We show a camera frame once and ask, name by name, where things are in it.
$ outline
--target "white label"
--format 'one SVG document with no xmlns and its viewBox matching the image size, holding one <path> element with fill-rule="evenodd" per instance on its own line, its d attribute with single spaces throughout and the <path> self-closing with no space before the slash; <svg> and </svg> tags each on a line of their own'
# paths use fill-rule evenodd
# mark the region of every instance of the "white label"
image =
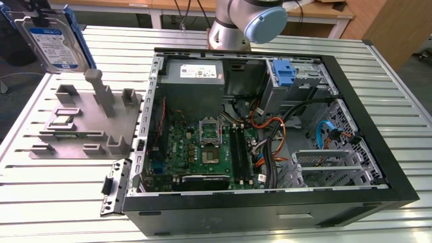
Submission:
<svg viewBox="0 0 432 243">
<path fill-rule="evenodd" d="M 257 112 L 260 115 L 264 114 L 264 111 L 262 111 L 258 107 L 256 108 L 256 112 Z"/>
<path fill-rule="evenodd" d="M 146 4 L 129 4 L 130 7 L 144 7 L 146 8 L 148 5 Z"/>
<path fill-rule="evenodd" d="M 29 28 L 36 43 L 48 62 L 57 68 L 73 69 L 78 64 L 69 47 L 64 45 L 64 36 L 58 29 Z"/>
<path fill-rule="evenodd" d="M 352 19 L 352 16 L 346 16 L 346 15 L 337 15 L 337 18 L 341 18 L 341 19 Z"/>
<path fill-rule="evenodd" d="M 214 65 L 181 65 L 180 77 L 217 78 Z"/>
<path fill-rule="evenodd" d="M 262 174 L 258 174 L 258 175 L 257 175 L 257 181 L 260 181 L 260 182 L 265 182 L 265 178 L 266 178 L 265 175 L 262 175 Z"/>
</svg>

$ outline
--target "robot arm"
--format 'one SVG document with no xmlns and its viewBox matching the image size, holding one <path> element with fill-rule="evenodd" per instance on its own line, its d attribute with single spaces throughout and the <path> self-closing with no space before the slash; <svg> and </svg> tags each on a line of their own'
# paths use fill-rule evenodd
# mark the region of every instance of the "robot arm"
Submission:
<svg viewBox="0 0 432 243">
<path fill-rule="evenodd" d="M 245 51 L 250 42 L 269 42 L 288 20 L 281 5 L 282 0 L 218 0 L 208 35 L 210 49 Z"/>
</svg>

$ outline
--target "connector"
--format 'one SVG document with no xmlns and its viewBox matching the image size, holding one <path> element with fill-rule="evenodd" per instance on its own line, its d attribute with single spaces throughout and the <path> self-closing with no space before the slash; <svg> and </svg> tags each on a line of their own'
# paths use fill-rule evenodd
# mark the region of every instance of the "connector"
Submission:
<svg viewBox="0 0 432 243">
<path fill-rule="evenodd" d="M 336 140 L 337 142 L 340 142 L 340 135 L 342 133 L 342 129 L 341 128 L 334 128 L 330 130 L 329 132 L 329 137 L 332 140 Z"/>
<path fill-rule="evenodd" d="M 142 139 L 137 140 L 136 151 L 144 151 L 145 141 Z"/>
<path fill-rule="evenodd" d="M 289 87 L 296 79 L 296 69 L 292 68 L 288 60 L 273 60 L 273 71 L 277 77 L 277 84 Z"/>
<path fill-rule="evenodd" d="M 350 135 L 349 139 L 348 139 L 348 143 L 352 145 L 357 145 L 361 141 L 361 133 L 360 132 L 354 132 L 353 135 Z"/>
</svg>

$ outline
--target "blue label hard drive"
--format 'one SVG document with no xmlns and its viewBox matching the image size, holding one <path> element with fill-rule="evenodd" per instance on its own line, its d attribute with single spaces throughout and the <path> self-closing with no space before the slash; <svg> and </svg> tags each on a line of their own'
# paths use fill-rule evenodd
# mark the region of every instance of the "blue label hard drive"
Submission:
<svg viewBox="0 0 432 243">
<path fill-rule="evenodd" d="M 81 72 L 96 68 L 72 10 L 44 12 L 46 27 L 36 26 L 32 17 L 9 12 L 14 25 L 49 73 Z"/>
</svg>

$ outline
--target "aluminum table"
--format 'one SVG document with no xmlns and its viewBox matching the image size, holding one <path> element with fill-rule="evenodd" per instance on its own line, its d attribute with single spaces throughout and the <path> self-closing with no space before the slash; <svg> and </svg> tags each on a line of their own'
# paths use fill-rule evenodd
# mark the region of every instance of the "aluminum table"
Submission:
<svg viewBox="0 0 432 243">
<path fill-rule="evenodd" d="M 84 37 L 104 84 L 113 92 L 134 88 L 142 95 L 153 48 L 206 46 L 201 31 L 88 26 Z M 101 183 L 112 160 L 28 157 L 58 102 L 58 85 L 73 84 L 81 92 L 92 91 L 82 74 L 48 74 L 0 146 L 0 242 L 430 242 L 432 119 L 374 47 L 357 40 L 280 36 L 252 49 L 337 58 L 421 199 L 345 227 L 146 238 L 125 216 L 98 217 Z"/>
</svg>

